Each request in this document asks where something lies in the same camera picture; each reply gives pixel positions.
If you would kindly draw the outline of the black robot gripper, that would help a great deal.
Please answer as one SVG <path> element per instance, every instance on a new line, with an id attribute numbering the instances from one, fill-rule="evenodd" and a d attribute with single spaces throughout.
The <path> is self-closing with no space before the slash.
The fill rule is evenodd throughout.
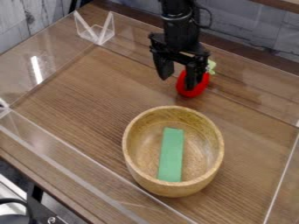
<path id="1" fill-rule="evenodd" d="M 149 52 L 160 79 L 165 81 L 170 77 L 173 63 L 178 63 L 186 66 L 184 89 L 193 90 L 206 71 L 209 51 L 197 40 L 190 43 L 182 43 L 180 40 L 169 43 L 162 33 L 150 33 L 148 38 L 150 40 Z"/>

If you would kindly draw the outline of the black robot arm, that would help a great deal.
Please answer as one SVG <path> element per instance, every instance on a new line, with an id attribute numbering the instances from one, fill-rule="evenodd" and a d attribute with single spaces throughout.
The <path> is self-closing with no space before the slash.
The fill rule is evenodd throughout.
<path id="1" fill-rule="evenodd" d="M 206 73 L 209 51 L 198 41 L 201 29 L 200 7 L 196 0 L 158 0 L 161 3 L 162 32 L 150 32 L 149 52 L 160 79 L 173 74 L 173 63 L 184 65 L 182 87 L 192 91 Z"/>

